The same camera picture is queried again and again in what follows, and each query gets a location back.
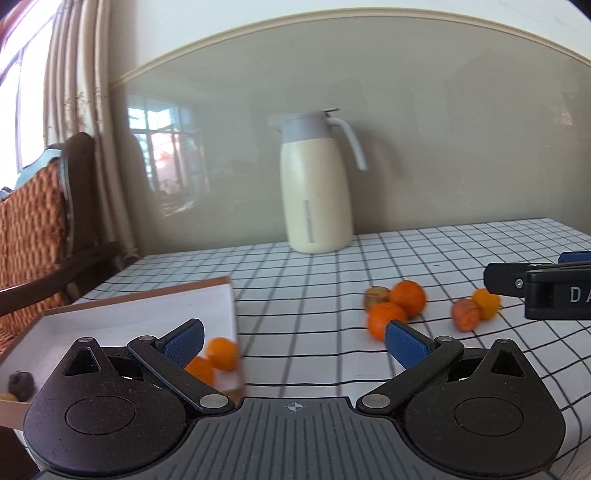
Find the window with red frame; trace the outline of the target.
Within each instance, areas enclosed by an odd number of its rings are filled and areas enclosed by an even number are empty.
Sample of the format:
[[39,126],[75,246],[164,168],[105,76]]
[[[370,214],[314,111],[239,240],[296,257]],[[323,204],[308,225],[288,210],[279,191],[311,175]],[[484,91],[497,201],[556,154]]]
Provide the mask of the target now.
[[46,70],[60,1],[3,1],[1,187],[13,189],[45,148]]

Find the wooden sofa with orange cushions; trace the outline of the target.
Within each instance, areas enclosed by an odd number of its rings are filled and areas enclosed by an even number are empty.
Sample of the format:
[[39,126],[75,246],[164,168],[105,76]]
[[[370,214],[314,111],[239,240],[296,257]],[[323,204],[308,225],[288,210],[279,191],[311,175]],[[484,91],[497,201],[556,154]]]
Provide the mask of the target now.
[[76,133],[1,202],[1,348],[43,312],[71,304],[114,270],[102,236],[95,141]]

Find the beige curtain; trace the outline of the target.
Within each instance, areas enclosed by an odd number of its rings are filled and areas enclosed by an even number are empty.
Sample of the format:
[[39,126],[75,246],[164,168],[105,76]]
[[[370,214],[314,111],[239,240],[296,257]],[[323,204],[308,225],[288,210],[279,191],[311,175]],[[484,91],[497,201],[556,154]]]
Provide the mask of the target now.
[[111,118],[109,1],[62,1],[52,26],[44,93],[44,141],[75,133],[94,138],[95,182],[103,236],[117,241],[125,260],[137,259],[125,204]]

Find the white cardboard box tray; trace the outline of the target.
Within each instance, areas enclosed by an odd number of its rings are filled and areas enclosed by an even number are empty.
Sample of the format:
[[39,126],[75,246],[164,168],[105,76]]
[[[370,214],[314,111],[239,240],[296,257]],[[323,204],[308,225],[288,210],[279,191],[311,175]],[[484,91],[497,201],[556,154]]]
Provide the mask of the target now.
[[1,425],[20,430],[29,408],[6,397],[11,374],[29,372],[39,390],[80,337],[93,337],[103,347],[124,346],[141,335],[161,337],[190,318],[204,324],[206,340],[238,342],[231,280],[202,280],[40,314],[1,355]]

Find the orange carrot piece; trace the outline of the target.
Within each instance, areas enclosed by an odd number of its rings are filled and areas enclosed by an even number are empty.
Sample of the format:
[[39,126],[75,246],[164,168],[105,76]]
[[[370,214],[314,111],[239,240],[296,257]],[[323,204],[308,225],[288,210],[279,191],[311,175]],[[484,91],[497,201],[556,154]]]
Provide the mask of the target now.
[[451,310],[455,326],[461,332],[475,330],[481,321],[481,310],[471,299],[458,300]]

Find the checkered white tablecloth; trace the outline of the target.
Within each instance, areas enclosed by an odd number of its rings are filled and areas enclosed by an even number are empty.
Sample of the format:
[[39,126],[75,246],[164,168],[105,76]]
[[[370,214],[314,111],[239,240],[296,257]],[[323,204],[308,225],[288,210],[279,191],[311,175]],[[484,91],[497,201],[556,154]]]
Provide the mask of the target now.
[[349,247],[305,255],[284,243],[150,255],[88,294],[91,301],[226,276],[235,292],[245,389],[252,396],[347,396],[401,372],[368,316],[394,288],[415,295],[412,326],[472,348],[513,340],[554,397],[565,423],[554,473],[590,475],[590,324],[534,321],[519,299],[493,297],[496,262],[551,263],[585,252],[590,237],[542,218],[360,235]]

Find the tangerine in box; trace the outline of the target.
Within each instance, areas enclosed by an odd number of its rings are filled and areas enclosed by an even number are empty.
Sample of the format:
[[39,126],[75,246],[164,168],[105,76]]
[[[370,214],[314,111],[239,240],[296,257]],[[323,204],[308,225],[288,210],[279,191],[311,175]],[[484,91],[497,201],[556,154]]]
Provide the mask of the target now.
[[239,347],[228,338],[215,337],[207,342],[205,356],[214,369],[235,371],[238,368]]
[[185,367],[184,370],[202,383],[213,387],[215,382],[214,368],[206,358],[195,356]]

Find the brown kiwi-like fruit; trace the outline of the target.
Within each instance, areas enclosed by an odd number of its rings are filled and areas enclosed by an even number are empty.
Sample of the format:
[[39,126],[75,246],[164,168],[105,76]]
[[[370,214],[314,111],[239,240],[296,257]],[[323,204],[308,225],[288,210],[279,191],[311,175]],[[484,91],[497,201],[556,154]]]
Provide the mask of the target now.
[[370,312],[374,306],[390,299],[390,289],[383,286],[372,286],[363,292],[363,309]]

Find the small orange tangerine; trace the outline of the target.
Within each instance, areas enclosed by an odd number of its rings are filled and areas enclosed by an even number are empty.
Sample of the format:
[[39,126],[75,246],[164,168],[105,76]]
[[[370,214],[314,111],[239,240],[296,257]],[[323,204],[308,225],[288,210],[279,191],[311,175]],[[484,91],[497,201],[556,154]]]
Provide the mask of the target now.
[[501,307],[500,296],[490,293],[486,288],[475,290],[471,300],[479,307],[482,320],[491,320]]

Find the cream thermos jug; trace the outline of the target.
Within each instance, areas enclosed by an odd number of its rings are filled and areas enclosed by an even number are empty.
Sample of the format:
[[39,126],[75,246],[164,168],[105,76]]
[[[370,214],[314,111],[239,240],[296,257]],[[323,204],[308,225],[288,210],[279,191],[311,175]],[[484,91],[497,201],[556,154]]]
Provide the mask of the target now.
[[290,247],[303,254],[325,254],[353,241],[349,181],[332,129],[345,134],[356,168],[368,169],[365,154],[349,122],[332,116],[335,109],[271,115],[280,131],[280,191]]

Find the small yellow fruit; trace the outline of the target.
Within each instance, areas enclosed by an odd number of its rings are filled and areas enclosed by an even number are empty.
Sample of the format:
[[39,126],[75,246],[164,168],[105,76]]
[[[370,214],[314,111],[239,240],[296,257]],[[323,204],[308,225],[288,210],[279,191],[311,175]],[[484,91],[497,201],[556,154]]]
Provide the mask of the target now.
[[17,402],[18,399],[15,395],[9,393],[9,392],[4,392],[0,394],[0,400],[4,400],[4,401],[13,401],[13,402]]

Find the dark purple fruit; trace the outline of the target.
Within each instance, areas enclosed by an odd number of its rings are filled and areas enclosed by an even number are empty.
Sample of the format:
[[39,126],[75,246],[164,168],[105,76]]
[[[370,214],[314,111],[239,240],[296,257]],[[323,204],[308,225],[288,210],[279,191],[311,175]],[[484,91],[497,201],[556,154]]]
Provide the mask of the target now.
[[28,402],[36,391],[32,374],[26,371],[17,371],[9,376],[8,391],[20,402]]

